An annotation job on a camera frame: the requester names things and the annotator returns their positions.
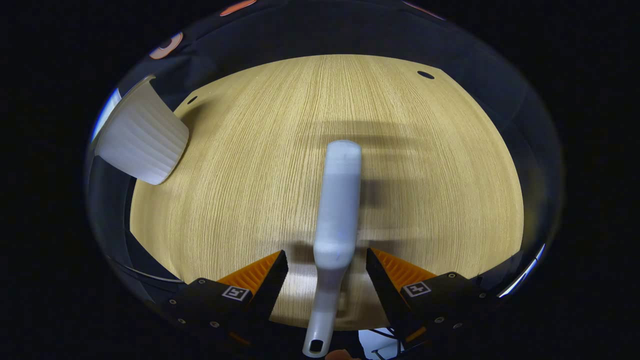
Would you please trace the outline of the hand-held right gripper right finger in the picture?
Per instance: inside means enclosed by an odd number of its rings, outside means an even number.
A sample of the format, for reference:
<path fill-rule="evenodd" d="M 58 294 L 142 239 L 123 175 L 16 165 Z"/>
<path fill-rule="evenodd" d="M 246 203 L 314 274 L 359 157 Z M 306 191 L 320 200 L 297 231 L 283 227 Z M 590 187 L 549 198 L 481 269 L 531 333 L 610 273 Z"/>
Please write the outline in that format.
<path fill-rule="evenodd" d="M 376 248 L 366 271 L 403 346 L 444 343 L 493 312 L 493 296 L 457 272 L 435 275 Z"/>

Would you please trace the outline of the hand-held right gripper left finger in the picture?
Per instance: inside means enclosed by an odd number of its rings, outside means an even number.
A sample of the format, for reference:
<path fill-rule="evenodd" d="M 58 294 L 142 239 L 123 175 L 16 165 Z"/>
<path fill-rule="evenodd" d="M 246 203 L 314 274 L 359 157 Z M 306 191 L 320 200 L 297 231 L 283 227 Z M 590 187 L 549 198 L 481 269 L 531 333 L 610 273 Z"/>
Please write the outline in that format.
<path fill-rule="evenodd" d="M 288 275 L 284 250 L 218 280 L 200 277 L 150 303 L 165 321 L 209 341 L 266 341 L 270 321 Z"/>

